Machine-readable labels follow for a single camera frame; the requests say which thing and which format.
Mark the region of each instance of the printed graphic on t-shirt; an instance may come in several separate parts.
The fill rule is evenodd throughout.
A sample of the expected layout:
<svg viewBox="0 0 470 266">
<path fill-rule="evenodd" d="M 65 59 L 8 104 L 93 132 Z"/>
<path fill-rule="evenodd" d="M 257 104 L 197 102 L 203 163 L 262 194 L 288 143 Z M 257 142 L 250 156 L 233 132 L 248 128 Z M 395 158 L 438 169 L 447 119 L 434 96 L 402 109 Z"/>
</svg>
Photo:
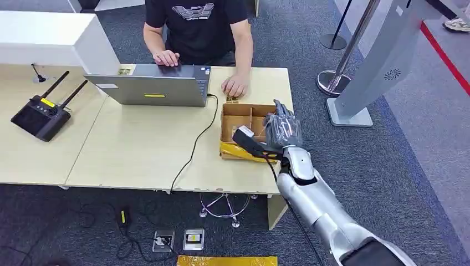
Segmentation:
<svg viewBox="0 0 470 266">
<path fill-rule="evenodd" d="M 178 15 L 187 21 L 192 21 L 194 19 L 209 19 L 213 9 L 213 3 L 207 3 L 203 7 L 191 7 L 190 9 L 182 6 L 173 7 L 173 11 L 178 13 Z"/>
</svg>

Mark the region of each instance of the laptop lid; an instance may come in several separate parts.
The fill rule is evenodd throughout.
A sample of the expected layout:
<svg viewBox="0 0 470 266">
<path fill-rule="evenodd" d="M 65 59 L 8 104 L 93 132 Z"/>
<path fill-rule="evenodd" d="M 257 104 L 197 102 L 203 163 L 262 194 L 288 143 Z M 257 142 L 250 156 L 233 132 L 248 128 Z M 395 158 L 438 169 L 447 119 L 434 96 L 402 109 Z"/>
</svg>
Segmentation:
<svg viewBox="0 0 470 266">
<path fill-rule="evenodd" d="M 195 78 L 181 76 L 84 75 L 121 104 L 206 106 Z"/>
</svg>

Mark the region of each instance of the laptop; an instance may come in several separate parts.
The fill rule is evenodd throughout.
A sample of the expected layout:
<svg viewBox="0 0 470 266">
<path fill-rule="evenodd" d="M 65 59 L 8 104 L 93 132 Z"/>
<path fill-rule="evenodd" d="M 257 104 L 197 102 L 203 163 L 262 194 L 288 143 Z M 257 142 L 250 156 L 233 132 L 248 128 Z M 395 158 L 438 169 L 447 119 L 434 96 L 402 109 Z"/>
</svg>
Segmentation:
<svg viewBox="0 0 470 266">
<path fill-rule="evenodd" d="M 206 106 L 211 67 L 137 64 L 132 75 L 84 75 L 120 104 Z"/>
</svg>

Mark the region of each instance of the man's arm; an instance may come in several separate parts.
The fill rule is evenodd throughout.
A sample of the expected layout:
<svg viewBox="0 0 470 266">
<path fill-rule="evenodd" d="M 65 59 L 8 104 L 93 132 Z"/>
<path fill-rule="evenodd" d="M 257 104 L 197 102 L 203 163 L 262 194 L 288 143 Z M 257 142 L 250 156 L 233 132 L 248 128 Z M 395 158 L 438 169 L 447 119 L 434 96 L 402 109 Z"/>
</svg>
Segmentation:
<svg viewBox="0 0 470 266">
<path fill-rule="evenodd" d="M 179 53 L 173 53 L 166 50 L 163 42 L 163 27 L 154 28 L 144 23 L 144 41 L 154 60 L 159 65 L 175 66 L 178 65 Z"/>
<path fill-rule="evenodd" d="M 253 39 L 248 20 L 230 24 L 235 40 L 236 73 L 222 83 L 222 90 L 235 97 L 246 94 L 253 59 Z"/>
<path fill-rule="evenodd" d="M 235 40 L 235 61 L 237 74 L 249 75 L 253 59 L 253 39 L 248 20 L 231 24 L 233 39 Z"/>
</svg>

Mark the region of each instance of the black t-shirt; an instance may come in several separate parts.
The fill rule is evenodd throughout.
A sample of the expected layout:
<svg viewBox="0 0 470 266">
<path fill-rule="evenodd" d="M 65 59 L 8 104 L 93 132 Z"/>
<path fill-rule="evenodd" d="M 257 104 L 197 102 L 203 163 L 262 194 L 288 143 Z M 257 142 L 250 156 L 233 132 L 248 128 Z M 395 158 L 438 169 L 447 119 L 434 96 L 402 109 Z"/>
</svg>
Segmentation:
<svg viewBox="0 0 470 266">
<path fill-rule="evenodd" d="M 235 50 L 230 24 L 247 19 L 243 0 L 146 0 L 146 22 L 167 25 L 166 48 L 204 64 Z"/>
</svg>

